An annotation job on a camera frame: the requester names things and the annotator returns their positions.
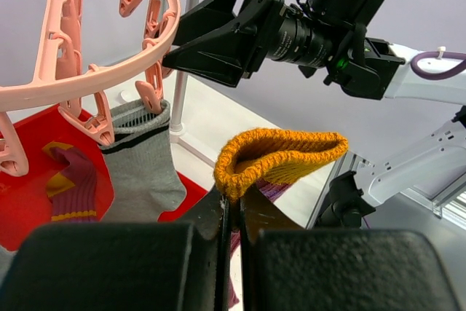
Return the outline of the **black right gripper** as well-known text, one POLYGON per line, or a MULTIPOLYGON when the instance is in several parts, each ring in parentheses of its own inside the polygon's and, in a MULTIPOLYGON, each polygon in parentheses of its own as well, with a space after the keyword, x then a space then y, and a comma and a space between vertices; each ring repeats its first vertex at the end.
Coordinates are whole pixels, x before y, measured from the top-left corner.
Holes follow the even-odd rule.
POLYGON ((283 20, 284 0, 203 0, 181 16, 173 44, 162 65, 227 87, 249 79, 263 63, 283 20))

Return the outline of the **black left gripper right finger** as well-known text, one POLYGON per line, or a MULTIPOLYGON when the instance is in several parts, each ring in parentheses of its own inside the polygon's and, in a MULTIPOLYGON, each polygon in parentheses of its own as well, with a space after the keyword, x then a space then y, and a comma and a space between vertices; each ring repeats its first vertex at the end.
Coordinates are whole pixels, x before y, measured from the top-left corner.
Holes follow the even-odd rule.
POLYGON ((245 310, 459 310, 441 260, 403 230, 300 227, 256 187, 240 199, 245 310))

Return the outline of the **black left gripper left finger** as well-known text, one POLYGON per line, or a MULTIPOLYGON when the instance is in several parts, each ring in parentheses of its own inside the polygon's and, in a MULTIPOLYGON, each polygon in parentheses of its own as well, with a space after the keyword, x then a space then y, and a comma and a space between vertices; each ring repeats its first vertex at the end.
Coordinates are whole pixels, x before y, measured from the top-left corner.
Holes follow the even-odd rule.
POLYGON ((3 310, 226 310, 229 207, 210 190, 176 221, 49 224, 21 245, 3 310))

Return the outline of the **purple sock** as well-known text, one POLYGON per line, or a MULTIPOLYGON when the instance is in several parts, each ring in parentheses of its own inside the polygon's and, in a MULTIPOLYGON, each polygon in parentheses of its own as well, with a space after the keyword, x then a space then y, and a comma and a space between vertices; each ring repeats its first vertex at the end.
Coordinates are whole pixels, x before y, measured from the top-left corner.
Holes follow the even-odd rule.
POLYGON ((347 150, 348 140, 335 132, 247 130, 222 148, 213 171, 215 185, 231 203, 253 185, 274 202, 299 179, 337 161, 347 150))
POLYGON ((50 142, 43 152, 65 167, 46 183, 52 205, 52 222, 94 222, 98 219, 95 191, 97 171, 92 161, 75 146, 50 142))

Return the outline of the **pink round clip hanger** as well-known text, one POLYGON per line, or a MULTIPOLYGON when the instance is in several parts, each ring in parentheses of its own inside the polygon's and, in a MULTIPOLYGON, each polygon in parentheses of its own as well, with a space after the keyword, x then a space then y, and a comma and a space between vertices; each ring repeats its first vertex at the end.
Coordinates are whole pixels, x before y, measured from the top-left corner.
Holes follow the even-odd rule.
POLYGON ((11 111, 55 104, 79 132, 109 145, 107 89, 144 73, 138 91, 156 108, 180 11, 179 0, 1 0, 1 171, 30 169, 11 111))

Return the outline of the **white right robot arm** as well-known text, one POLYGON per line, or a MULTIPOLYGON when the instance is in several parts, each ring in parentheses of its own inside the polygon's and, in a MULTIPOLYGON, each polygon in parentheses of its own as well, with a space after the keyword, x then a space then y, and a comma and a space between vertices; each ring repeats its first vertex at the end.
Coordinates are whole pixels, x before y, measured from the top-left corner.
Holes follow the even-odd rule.
MULTIPOLYGON (((236 87, 265 59, 292 63, 305 77, 325 68, 325 84, 371 100, 416 98, 465 104, 465 55, 413 50, 366 35, 384 0, 204 0, 186 12, 166 68, 236 87)), ((465 165, 465 112, 383 163, 330 183, 314 224, 359 227, 403 190, 465 165)))

